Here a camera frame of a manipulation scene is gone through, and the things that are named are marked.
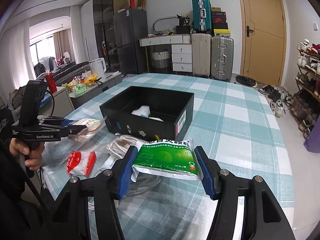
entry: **drawer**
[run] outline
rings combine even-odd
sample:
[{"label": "drawer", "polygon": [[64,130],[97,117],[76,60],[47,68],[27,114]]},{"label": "drawer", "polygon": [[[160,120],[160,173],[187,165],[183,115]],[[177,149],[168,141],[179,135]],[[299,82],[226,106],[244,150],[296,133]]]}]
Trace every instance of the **drawer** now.
[{"label": "drawer", "polygon": [[190,35],[182,36],[183,43],[190,43]]},{"label": "drawer", "polygon": [[182,35],[161,36],[160,44],[182,43]]},{"label": "drawer", "polygon": [[172,53],[192,54],[191,44],[176,44],[172,45]]},{"label": "drawer", "polygon": [[154,37],[154,38],[146,38],[140,40],[140,46],[152,46],[152,45],[159,45],[160,44],[160,37]]},{"label": "drawer", "polygon": [[173,71],[192,72],[192,64],[189,63],[172,63]]},{"label": "drawer", "polygon": [[172,54],[173,63],[192,63],[192,54]]}]

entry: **silver suitcase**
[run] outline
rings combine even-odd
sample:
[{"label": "silver suitcase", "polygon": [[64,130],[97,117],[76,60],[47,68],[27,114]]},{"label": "silver suitcase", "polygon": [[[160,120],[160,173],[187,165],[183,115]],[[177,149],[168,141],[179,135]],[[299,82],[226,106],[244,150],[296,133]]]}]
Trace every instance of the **silver suitcase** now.
[{"label": "silver suitcase", "polygon": [[211,47],[211,78],[229,82],[233,66],[233,39],[215,36]]},{"label": "silver suitcase", "polygon": [[192,73],[194,75],[210,76],[211,38],[210,34],[192,34]]}]

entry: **curtain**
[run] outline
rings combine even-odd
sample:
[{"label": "curtain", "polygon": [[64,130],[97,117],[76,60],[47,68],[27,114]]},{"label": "curtain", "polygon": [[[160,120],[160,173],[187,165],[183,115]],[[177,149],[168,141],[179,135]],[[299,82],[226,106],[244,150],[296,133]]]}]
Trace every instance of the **curtain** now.
[{"label": "curtain", "polygon": [[69,54],[71,54],[68,30],[54,33],[53,42],[57,61],[61,58],[61,56],[63,56],[63,53],[69,52]]},{"label": "curtain", "polygon": [[30,54],[29,19],[4,32],[0,59],[0,96],[7,104],[10,92],[36,79]]},{"label": "curtain", "polygon": [[73,45],[73,52],[75,55],[76,63],[86,61],[84,55],[84,46],[82,42],[82,32],[80,23],[80,6],[70,6],[70,20],[71,20],[71,38]]}]

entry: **blue gripper pad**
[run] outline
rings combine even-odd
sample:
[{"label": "blue gripper pad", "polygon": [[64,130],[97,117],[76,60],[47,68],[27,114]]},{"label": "blue gripper pad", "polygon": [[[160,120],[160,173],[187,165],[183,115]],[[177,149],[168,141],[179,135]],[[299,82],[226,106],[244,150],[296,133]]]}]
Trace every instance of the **blue gripper pad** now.
[{"label": "blue gripper pad", "polygon": [[208,163],[207,160],[209,161],[209,158],[207,157],[201,146],[197,146],[195,148],[195,154],[203,173],[202,185],[204,191],[211,199],[215,199],[215,192],[213,190],[213,178],[210,175],[209,169],[206,165],[206,163]]},{"label": "blue gripper pad", "polygon": [[123,199],[129,190],[131,175],[132,175],[132,165],[134,160],[138,155],[138,148],[135,146],[130,146],[121,163],[121,173],[119,174],[119,187],[117,191],[117,196],[119,199]]}]

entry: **checkered tablecloth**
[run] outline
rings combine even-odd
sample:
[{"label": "checkered tablecloth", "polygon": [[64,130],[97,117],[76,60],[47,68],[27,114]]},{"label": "checkered tablecloth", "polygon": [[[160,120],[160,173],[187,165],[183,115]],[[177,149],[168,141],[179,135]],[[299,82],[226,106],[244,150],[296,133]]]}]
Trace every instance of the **checkered tablecloth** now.
[{"label": "checkered tablecloth", "polygon": [[[193,120],[185,139],[192,137],[195,146],[201,145],[221,168],[236,176],[262,176],[292,224],[294,188],[288,153],[263,95],[253,88],[211,79],[147,73],[124,79],[67,118],[102,119],[99,106],[129,86],[194,93]],[[52,196],[56,198],[70,178],[65,166],[72,150],[93,149],[114,137],[104,126],[85,144],[67,138],[46,143],[43,171]],[[108,156],[98,153],[90,176],[100,172]],[[206,239],[216,204],[205,195],[201,182],[162,177],[151,191],[121,201],[117,211],[126,239]],[[243,198],[239,198],[234,239],[241,235],[243,209]],[[93,212],[90,225],[92,239],[97,239]]]}]

